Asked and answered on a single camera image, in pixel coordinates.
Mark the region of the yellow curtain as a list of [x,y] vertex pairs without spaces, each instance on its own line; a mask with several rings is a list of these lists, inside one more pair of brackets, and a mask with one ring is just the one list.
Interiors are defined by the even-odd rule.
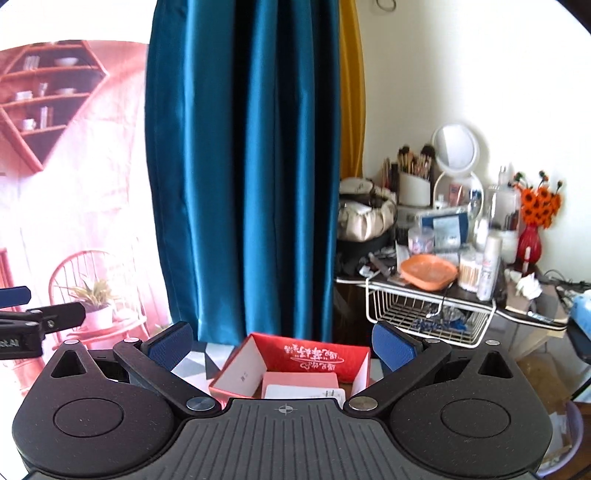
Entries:
[[366,86],[356,2],[339,1],[339,82],[341,82],[341,178],[363,176]]

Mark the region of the orange artificial flowers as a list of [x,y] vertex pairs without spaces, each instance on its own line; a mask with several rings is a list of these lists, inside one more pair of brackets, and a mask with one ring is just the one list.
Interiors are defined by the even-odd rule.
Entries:
[[544,171],[539,172],[539,177],[538,184],[533,185],[524,173],[518,172],[513,176],[511,185],[520,194],[520,214],[524,225],[549,229],[562,206],[564,182],[559,180],[552,189]]

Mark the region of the blue silver snack packets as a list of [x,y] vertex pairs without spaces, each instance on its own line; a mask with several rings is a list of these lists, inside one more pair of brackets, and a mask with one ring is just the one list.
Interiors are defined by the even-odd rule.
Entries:
[[421,332],[458,331],[466,332],[468,320],[464,311],[455,307],[444,307],[439,313],[430,312],[428,318],[416,319],[413,326]]

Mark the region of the beige drawstring bag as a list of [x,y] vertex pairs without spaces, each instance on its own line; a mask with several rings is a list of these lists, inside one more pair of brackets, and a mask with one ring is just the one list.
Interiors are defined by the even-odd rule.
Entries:
[[339,184],[338,239],[365,243],[385,234],[397,218],[394,192],[362,178]]

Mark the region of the round white mirror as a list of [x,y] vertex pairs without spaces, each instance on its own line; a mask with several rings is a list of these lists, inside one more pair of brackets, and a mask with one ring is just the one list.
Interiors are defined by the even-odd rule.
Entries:
[[473,131],[462,123],[438,128],[432,137],[439,172],[433,187],[435,201],[450,206],[468,205],[473,192],[483,194],[475,173],[480,160],[480,145]]

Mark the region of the white brush holder cup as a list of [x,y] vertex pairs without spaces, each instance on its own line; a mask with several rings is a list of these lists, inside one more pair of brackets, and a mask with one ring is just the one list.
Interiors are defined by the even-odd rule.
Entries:
[[410,207],[431,205],[431,183],[416,175],[399,173],[399,203]]

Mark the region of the red vase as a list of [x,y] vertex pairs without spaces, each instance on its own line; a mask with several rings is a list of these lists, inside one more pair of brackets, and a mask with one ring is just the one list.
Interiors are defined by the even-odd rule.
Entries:
[[519,237],[517,258],[520,262],[535,265],[542,256],[542,242],[539,227],[528,224]]

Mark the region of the cotton swab box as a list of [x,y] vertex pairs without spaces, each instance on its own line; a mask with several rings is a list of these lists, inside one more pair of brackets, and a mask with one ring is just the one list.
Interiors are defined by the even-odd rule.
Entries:
[[460,252],[458,285],[463,290],[476,293],[482,272],[483,254],[474,249]]

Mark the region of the white dressing table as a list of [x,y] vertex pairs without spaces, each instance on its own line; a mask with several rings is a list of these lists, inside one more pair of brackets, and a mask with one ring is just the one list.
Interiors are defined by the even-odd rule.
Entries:
[[452,346],[475,349],[491,345],[489,328],[502,320],[513,331],[502,341],[517,360],[534,352],[552,338],[566,334],[568,314],[553,287],[548,287],[525,313],[508,308],[508,301],[481,302],[454,285],[442,292],[425,292],[398,277],[386,279],[380,272],[368,278],[339,277],[339,284],[365,290],[367,319],[389,323],[418,338],[444,341]]

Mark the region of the geometric patterned tablecloth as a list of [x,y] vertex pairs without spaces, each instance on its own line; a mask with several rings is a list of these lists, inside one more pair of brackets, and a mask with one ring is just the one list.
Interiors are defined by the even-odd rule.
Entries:
[[173,368],[172,373],[208,394],[209,385],[236,350],[238,348],[233,345],[194,341],[190,352]]

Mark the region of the blue curtain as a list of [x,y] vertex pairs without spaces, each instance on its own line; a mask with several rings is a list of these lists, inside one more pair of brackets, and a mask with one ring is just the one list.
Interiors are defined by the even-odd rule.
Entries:
[[172,319],[202,342],[330,341],[338,3],[158,2],[145,143]]

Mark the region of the white box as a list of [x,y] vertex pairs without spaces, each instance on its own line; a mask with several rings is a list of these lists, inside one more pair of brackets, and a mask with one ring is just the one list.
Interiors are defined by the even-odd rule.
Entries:
[[263,399],[334,399],[339,407],[344,406],[346,391],[334,387],[313,387],[296,385],[270,384],[264,391]]

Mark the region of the red cardboard box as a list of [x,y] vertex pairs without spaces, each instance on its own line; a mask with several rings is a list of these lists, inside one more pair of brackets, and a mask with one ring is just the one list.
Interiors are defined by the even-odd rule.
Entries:
[[346,398],[370,385],[370,349],[252,333],[209,385],[221,404],[231,398],[263,399],[266,372],[334,372]]

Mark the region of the orange plastic tray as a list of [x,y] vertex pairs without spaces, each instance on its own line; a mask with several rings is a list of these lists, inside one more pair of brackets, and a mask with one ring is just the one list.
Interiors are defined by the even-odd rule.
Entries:
[[400,270],[404,280],[428,292],[445,289],[458,277],[452,262],[432,254],[414,255],[402,262]]

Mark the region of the pink box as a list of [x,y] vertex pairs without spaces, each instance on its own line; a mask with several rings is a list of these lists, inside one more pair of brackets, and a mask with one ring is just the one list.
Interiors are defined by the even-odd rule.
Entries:
[[266,372],[263,375],[263,398],[270,385],[339,388],[339,381],[334,372]]

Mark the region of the white spray bottle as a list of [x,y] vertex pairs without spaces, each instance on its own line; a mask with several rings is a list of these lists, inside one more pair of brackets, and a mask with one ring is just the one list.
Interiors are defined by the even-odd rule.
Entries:
[[477,298],[482,301],[490,301],[498,277],[498,269],[501,261],[502,240],[495,236],[489,236],[485,245],[483,262]]

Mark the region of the blue framed card box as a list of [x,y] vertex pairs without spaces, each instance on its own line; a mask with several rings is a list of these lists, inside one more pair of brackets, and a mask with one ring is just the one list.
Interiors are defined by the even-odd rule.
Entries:
[[434,231],[436,251],[458,250],[468,243],[470,222],[466,206],[426,210],[417,219],[421,227]]

